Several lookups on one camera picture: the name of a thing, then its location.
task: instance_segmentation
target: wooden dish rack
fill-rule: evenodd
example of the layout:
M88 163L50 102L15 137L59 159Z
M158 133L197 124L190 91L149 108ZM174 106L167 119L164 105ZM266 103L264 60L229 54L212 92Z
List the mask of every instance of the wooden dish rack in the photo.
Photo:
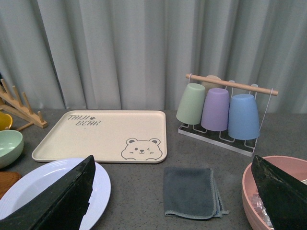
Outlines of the wooden dish rack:
M192 75L192 74L187 74L186 78L188 78L189 81L193 79L197 81L205 81L208 83L222 85L222 86L225 86L225 89L227 89L227 87L231 87L232 89L237 88L237 89L247 90L249 91L249 93L255 93L255 98L256 98L257 93L268 94L270 97L268 100L268 104L267 104L264 116L262 118L260 129L261 129L271 96L278 95L278 91L274 89L260 88L260 87L257 87L257 85L255 84L245 85L245 84L235 83L234 81L224 81L224 80L220 80L217 78L214 79L214 78L202 77L202 76L197 76L197 75ZM211 144L214 144L214 145L223 147L225 149L229 149L229 150L232 150L232 151L235 151L235 152L238 152L243 155L250 156L250 157L254 153L254 150L257 144L257 140L258 140L258 139L253 139L253 140L233 139L229 137L228 130L220 131L220 132L210 131L210 130L203 128L200 124L197 124L197 125L182 124L178 128L178 133L192 137L192 138L196 138L198 140L206 141L208 143L211 143Z
M26 105L23 105L20 95L15 86L13 86L12 88L16 98L14 98L11 94L4 79L1 79L1 83L3 86L0 85L0 111L4 110L29 122L26 125L16 129L17 131L21 131L31 125L36 125L40 128L45 128L48 126L47 121L43 119L43 116L40 111L38 111L37 114L33 112L27 99L27 96L24 92L22 93L22 96Z

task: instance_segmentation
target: beige tray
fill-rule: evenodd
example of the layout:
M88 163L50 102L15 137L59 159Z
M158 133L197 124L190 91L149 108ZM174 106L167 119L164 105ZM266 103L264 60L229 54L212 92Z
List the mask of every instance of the beige tray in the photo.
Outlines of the beige tray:
M159 163L166 157L161 111L70 111L32 153L35 161L85 158L96 162Z

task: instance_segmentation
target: bear illustration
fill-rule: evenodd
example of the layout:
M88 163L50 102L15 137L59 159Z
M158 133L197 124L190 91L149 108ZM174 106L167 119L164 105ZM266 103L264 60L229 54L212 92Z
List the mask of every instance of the bear illustration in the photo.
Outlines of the bear illustration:
M162 156L162 151L159 148L160 143L161 141L157 138L152 138L150 140L129 138L126 141L127 146L121 152L121 156L126 160L157 160Z

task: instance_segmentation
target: dark gray cloth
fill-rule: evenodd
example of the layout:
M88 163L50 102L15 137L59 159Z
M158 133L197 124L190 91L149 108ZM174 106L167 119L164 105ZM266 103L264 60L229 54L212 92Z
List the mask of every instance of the dark gray cloth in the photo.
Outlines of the dark gray cloth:
M163 195L168 217L210 219L229 213L223 206L212 169L166 167Z

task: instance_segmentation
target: green bowl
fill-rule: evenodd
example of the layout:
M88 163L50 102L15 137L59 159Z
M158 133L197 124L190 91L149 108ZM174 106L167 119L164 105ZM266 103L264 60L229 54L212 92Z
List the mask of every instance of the green bowl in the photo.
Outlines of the green bowl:
M13 163L24 149L24 138L16 130L0 131L0 169Z

